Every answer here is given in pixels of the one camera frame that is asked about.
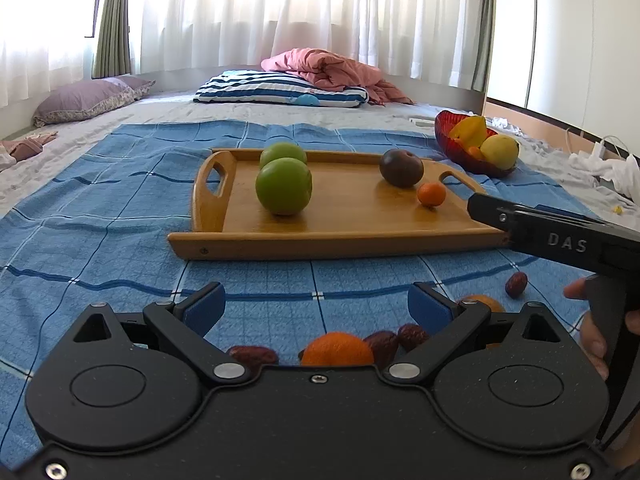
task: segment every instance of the white cable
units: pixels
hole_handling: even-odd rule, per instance
[[[569,128],[564,131],[564,141],[566,142],[566,147],[569,150],[569,153],[573,153],[571,144],[569,143]]]
[[[631,152],[629,151],[629,148],[626,146],[626,144],[625,144],[625,143],[624,143],[624,142],[623,142],[619,137],[616,137],[615,135],[607,135],[607,136],[602,137],[602,142],[604,142],[604,141],[605,141],[605,140],[607,140],[607,139],[616,139],[620,144],[622,144],[622,147],[625,149],[625,151],[626,151],[627,153],[631,153]],[[612,142],[612,144],[613,144],[613,147],[614,147],[614,148],[616,149],[616,151],[618,152],[618,156],[619,156],[620,158],[622,158],[622,155],[620,155],[620,150],[618,149],[618,147],[617,147],[613,142]]]

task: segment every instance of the pink comforter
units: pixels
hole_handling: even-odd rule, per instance
[[[345,86],[364,86],[371,102],[413,104],[396,85],[382,79],[379,68],[320,48],[294,48],[261,63],[270,72],[300,76],[322,90],[340,92]]]

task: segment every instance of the blue checkered blanket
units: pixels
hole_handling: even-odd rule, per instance
[[[414,281],[434,283],[454,300],[487,294],[509,311],[543,301],[575,331],[586,304],[563,298],[561,287],[586,273],[508,250],[296,262],[178,259],[166,235],[190,229],[191,186],[209,148],[261,148],[285,139],[308,150],[403,147],[460,169],[433,137],[417,132],[241,121],[120,126],[0,220],[0,460],[15,466],[38,447],[22,398],[26,380],[92,301],[139,311],[219,281],[226,312],[207,340],[223,350],[268,346],[283,363],[297,362],[298,351],[325,332],[367,336],[410,322],[406,292]],[[507,200],[590,213],[522,163],[504,181],[472,177]],[[466,191],[462,184],[450,188]],[[504,283],[516,269],[527,273],[529,286],[512,300]]]

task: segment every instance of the green curtain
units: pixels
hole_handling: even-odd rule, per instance
[[[495,0],[482,0],[482,17],[480,21],[480,41],[478,44],[478,59],[471,88],[479,92],[486,92],[491,63],[491,44],[494,36]]]
[[[93,77],[130,73],[128,0],[104,0],[102,6]]]

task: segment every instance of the human hand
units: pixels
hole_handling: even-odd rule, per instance
[[[564,288],[564,296],[570,300],[586,300],[584,295],[584,280],[580,278]],[[640,310],[627,312],[625,316],[626,327],[629,332],[640,335]],[[609,377],[609,367],[604,362],[604,355],[607,353],[607,342],[600,333],[600,330],[593,322],[591,312],[587,312],[582,318],[580,325],[580,346],[595,366],[598,373],[604,380]]]

